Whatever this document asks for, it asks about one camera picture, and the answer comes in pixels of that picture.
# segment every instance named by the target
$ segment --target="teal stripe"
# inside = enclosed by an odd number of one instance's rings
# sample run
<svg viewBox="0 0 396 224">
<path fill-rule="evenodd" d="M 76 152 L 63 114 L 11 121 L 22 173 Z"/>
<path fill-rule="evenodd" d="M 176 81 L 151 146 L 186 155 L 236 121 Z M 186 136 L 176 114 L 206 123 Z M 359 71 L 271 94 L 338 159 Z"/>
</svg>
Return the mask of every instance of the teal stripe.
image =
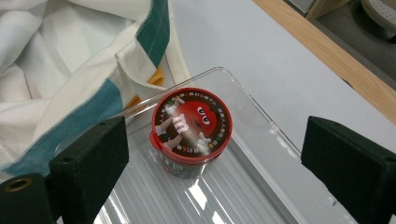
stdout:
<svg viewBox="0 0 396 224">
<path fill-rule="evenodd" d="M 113 82 L 107 79 L 88 102 L 74 110 L 47 134 L 41 136 L 15 163 L 2 167 L 1 170 L 10 175 L 39 173 L 45 176 L 50 172 L 48 162 L 54 157 L 55 148 L 65 138 L 82 132 L 121 110 L 120 91 Z"/>
<path fill-rule="evenodd" d="M 152 0 L 151 10 L 137 32 L 137 41 L 157 67 L 169 42 L 169 12 L 166 0 Z"/>
</svg>

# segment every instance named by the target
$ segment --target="black foam pad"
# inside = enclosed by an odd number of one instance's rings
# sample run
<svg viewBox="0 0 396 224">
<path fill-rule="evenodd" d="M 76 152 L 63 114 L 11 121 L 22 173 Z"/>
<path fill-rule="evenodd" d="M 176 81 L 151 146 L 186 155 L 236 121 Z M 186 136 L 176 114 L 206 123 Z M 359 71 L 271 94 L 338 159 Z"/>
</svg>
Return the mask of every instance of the black foam pad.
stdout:
<svg viewBox="0 0 396 224">
<path fill-rule="evenodd" d="M 93 223 L 129 160 L 124 117 L 105 120 L 49 162 L 65 223 Z"/>
<path fill-rule="evenodd" d="M 396 155 L 347 127 L 310 117 L 302 163 L 359 223 L 389 223 L 396 211 Z"/>
<path fill-rule="evenodd" d="M 0 185 L 0 223 L 53 223 L 42 175 L 20 175 Z"/>
</svg>

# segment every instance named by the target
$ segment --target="white canvas bag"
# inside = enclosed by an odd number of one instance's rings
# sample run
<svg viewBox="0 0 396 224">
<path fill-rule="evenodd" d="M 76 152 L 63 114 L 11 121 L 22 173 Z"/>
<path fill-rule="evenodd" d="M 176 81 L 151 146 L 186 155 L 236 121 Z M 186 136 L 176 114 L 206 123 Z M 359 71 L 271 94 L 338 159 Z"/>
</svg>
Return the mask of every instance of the white canvas bag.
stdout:
<svg viewBox="0 0 396 224">
<path fill-rule="evenodd" d="M 189 77 L 166 0 L 0 2 L 0 166 L 49 172 L 68 136 Z"/>
</svg>

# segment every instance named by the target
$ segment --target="wooden edge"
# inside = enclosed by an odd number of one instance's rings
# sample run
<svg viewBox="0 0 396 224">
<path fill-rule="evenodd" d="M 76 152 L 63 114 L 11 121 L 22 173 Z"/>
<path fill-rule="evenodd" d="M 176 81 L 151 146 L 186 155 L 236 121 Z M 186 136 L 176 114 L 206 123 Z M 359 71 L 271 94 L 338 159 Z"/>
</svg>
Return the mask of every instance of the wooden edge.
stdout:
<svg viewBox="0 0 396 224">
<path fill-rule="evenodd" d="M 282 0 L 253 0 L 341 79 L 396 124 L 396 91 Z"/>
</svg>

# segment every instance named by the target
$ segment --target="m&m's container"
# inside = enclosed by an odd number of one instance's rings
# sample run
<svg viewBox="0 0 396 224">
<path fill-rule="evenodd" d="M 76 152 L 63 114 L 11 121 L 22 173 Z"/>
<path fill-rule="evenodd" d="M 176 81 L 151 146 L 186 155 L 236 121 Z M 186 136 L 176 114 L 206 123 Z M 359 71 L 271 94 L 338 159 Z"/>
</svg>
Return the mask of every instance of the m&m's container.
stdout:
<svg viewBox="0 0 396 224">
<path fill-rule="evenodd" d="M 163 168 L 183 178 L 200 175 L 223 152 L 233 129 L 226 105 L 198 88 L 179 89 L 163 97 L 151 125 L 149 138 L 161 151 Z"/>
</svg>

